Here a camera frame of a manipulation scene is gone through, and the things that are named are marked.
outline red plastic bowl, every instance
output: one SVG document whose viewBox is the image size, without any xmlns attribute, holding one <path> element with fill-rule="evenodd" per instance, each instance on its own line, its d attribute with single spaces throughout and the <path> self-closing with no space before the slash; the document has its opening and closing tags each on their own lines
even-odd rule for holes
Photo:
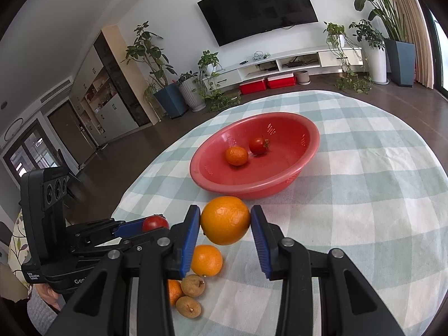
<svg viewBox="0 0 448 336">
<path fill-rule="evenodd" d="M 254 156 L 249 141 L 270 140 L 268 151 Z M 194 153 L 190 175 L 201 188 L 245 199 L 268 197 L 288 187 L 319 148 L 316 125 L 306 117 L 273 112 L 237 121 L 208 138 Z M 231 146 L 242 146 L 248 162 L 234 167 L 225 160 Z"/>
</svg>

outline dark tile floor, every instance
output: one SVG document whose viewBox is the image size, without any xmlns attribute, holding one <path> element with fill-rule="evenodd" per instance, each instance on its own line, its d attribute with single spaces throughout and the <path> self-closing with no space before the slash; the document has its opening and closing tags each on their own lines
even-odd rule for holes
<svg viewBox="0 0 448 336">
<path fill-rule="evenodd" d="M 338 92 L 334 75 L 311 77 L 307 86 L 270 89 L 242 97 L 242 103 L 257 98 L 286 92 L 321 89 Z M 369 94 L 346 94 L 375 105 L 399 117 L 416 130 L 432 148 L 448 171 L 448 102 L 437 91 L 420 84 L 413 88 L 374 85 Z M 94 155 L 78 175 L 83 185 L 73 184 L 72 191 L 78 198 L 69 200 L 67 218 L 72 222 L 86 222 L 111 216 L 126 189 L 162 151 L 199 124 L 217 113 L 187 112 L 175 120 L 162 122 L 109 143 Z"/>
</svg>

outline houseplant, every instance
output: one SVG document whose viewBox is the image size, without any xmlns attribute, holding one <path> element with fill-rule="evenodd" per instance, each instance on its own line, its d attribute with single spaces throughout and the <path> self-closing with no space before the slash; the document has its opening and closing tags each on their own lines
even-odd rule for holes
<svg viewBox="0 0 448 336">
<path fill-rule="evenodd" d="M 369 14 L 369 21 L 376 16 L 380 17 L 389 34 L 389 39 L 385 39 L 384 43 L 391 65 L 392 80 L 399 86 L 412 87 L 414 84 L 415 45 L 409 43 L 406 26 L 403 17 L 396 11 L 395 1 L 355 0 L 355 9 L 364 10 L 367 1 L 373 7 Z"/>
<path fill-rule="evenodd" d="M 345 33 L 345 27 L 333 23 L 325 24 L 327 26 L 327 29 L 325 29 L 323 32 L 328 33 L 326 43 L 328 44 L 330 50 L 336 56 L 336 58 L 340 60 L 342 65 L 342 76 L 337 79 L 336 87 L 342 91 L 346 89 L 352 89 L 358 94 L 367 93 L 372 89 L 370 76 L 367 76 L 366 79 L 353 72 L 350 66 L 349 59 L 347 58 L 344 50 L 342 50 L 340 37 L 334 34 L 335 31 L 341 32 L 341 34 L 344 36 L 344 41 L 350 46 L 350 48 L 356 53 L 356 55 L 358 55 L 357 51 L 355 50 L 355 48 L 357 47 L 355 47 L 354 43 L 350 40 L 350 38 L 347 37 Z"/>
<path fill-rule="evenodd" d="M 207 67 L 212 66 L 212 71 L 208 75 Z M 210 53 L 209 50 L 202 52 L 202 57 L 198 61 L 199 76 L 196 83 L 199 87 L 199 94 L 211 101 L 210 111 L 223 111 L 229 107 L 240 104 L 240 97 L 228 97 L 220 90 L 220 84 L 215 82 L 215 78 L 220 74 L 216 72 L 216 68 L 220 65 L 218 53 Z"/>
<path fill-rule="evenodd" d="M 328 33 L 326 42 L 332 45 L 339 45 L 340 48 L 343 48 L 346 45 L 346 29 L 344 26 L 326 23 L 325 21 L 324 23 L 326 25 L 324 32 Z"/>
<path fill-rule="evenodd" d="M 142 25 L 138 25 L 134 30 L 137 34 L 134 44 L 128 46 L 126 50 L 127 63 L 131 59 L 136 62 L 145 63 L 150 68 L 150 77 L 148 87 L 145 90 L 145 98 L 147 101 L 151 100 L 154 95 L 158 102 L 162 105 L 168 115 L 174 119 L 182 116 L 187 112 L 188 108 L 185 105 L 181 92 L 176 83 L 169 84 L 165 70 L 171 74 L 176 75 L 174 68 L 169 64 L 169 60 L 162 49 L 154 45 L 153 37 L 162 37 L 153 32 L 146 31 L 148 21 Z"/>
<path fill-rule="evenodd" d="M 206 106 L 204 98 L 199 94 L 197 76 L 197 72 L 193 73 L 193 71 L 189 71 L 182 73 L 178 79 L 181 94 L 187 105 L 190 106 L 194 112 L 201 111 Z"/>
<path fill-rule="evenodd" d="M 366 53 L 372 82 L 386 85 L 388 79 L 384 37 L 365 19 L 360 20 L 359 23 L 351 23 L 349 28 L 356 29 L 356 34 L 353 34 L 353 36 L 362 44 L 362 49 Z"/>
</svg>

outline wall-mounted black television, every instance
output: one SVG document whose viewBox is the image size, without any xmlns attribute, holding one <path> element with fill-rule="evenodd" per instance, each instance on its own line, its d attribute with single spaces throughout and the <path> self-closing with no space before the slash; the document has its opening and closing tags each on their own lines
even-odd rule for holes
<svg viewBox="0 0 448 336">
<path fill-rule="evenodd" d="M 202 0 L 198 5 L 218 44 L 317 22 L 310 0 Z"/>
</svg>

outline orange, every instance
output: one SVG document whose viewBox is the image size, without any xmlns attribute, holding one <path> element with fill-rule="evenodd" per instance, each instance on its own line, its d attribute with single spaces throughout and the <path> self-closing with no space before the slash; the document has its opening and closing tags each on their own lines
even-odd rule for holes
<svg viewBox="0 0 448 336">
<path fill-rule="evenodd" d="M 201 227 L 205 236 L 217 245 L 237 242 L 249 225 L 249 209 L 236 197 L 215 198 L 204 207 L 201 214 Z"/>
<path fill-rule="evenodd" d="M 176 305 L 176 302 L 180 297 L 184 295 L 181 283 L 177 280 L 168 279 L 168 292 L 169 292 L 169 302 L 171 306 Z"/>
<path fill-rule="evenodd" d="M 225 160 L 227 160 L 227 163 L 236 167 L 246 164 L 247 159 L 249 159 L 247 150 L 240 146 L 232 146 L 225 151 Z"/>
<path fill-rule="evenodd" d="M 215 276 L 223 267 L 221 252 L 212 245 L 198 245 L 194 248 L 191 270 L 198 276 Z"/>
</svg>

